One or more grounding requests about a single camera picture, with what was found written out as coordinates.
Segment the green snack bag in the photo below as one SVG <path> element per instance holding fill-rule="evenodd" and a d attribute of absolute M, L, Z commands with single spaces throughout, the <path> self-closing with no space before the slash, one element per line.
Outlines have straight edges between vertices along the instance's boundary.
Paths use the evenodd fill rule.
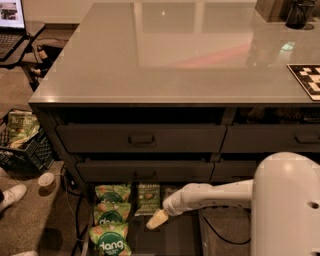
<path fill-rule="evenodd" d="M 138 210 L 135 216 L 153 215 L 160 209 L 160 184 L 140 183 L 138 185 Z"/>
<path fill-rule="evenodd" d="M 94 207 L 94 225 L 125 222 L 130 209 L 129 203 L 99 203 Z"/>
<path fill-rule="evenodd" d="M 128 223 L 108 223 L 89 229 L 90 239 L 102 256 L 131 255 L 131 249 L 126 242 L 127 234 Z"/>
<path fill-rule="evenodd" d="M 131 188 L 129 185 L 99 185 L 95 187 L 100 202 L 128 202 Z"/>
<path fill-rule="evenodd" d="M 35 136 L 40 123 L 31 111 L 13 110 L 8 114 L 9 147 L 19 148 Z"/>

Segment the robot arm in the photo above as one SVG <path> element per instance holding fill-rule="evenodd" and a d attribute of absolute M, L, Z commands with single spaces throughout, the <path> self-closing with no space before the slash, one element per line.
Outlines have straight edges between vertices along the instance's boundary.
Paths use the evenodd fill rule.
<path fill-rule="evenodd" d="M 167 197 L 147 223 L 212 205 L 251 202 L 251 256 L 320 255 L 320 166 L 288 152 L 270 155 L 254 180 L 221 186 L 188 184 Z"/>
<path fill-rule="evenodd" d="M 149 229 L 154 229 L 169 216 L 180 215 L 186 211 L 197 210 L 208 206 L 235 206 L 250 208 L 253 180 L 235 182 L 225 185 L 190 183 L 165 198 L 163 209 L 158 210 L 147 223 Z"/>

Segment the gray countertop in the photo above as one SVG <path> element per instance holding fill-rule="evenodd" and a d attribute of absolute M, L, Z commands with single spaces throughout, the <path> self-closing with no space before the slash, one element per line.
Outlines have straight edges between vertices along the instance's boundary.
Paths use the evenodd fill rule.
<path fill-rule="evenodd" d="M 320 24 L 267 23 L 254 5 L 93 4 L 29 103 L 320 104 L 286 66 L 320 63 Z"/>

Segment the cup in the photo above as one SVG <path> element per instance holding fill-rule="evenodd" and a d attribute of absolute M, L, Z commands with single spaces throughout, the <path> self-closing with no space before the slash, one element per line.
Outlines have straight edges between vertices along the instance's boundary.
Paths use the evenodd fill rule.
<path fill-rule="evenodd" d="M 42 174 L 38 180 L 39 185 L 46 190 L 53 190 L 56 186 L 55 177 L 52 173 Z"/>
<path fill-rule="evenodd" d="M 303 29 L 312 14 L 315 4 L 315 0 L 293 0 L 286 26 L 293 29 Z"/>

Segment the white shoe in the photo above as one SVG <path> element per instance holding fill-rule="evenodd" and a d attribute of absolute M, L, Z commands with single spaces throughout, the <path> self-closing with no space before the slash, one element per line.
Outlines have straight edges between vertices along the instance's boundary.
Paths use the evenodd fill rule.
<path fill-rule="evenodd" d="M 29 251 L 29 252 L 22 252 L 19 254 L 14 254 L 12 256 L 39 256 L 39 254 L 36 251 Z"/>
<path fill-rule="evenodd" d="M 4 209 L 18 202 L 26 193 L 27 193 L 27 186 L 24 184 L 16 185 L 4 191 L 3 192 L 4 199 L 2 202 L 0 202 L 0 213 Z"/>

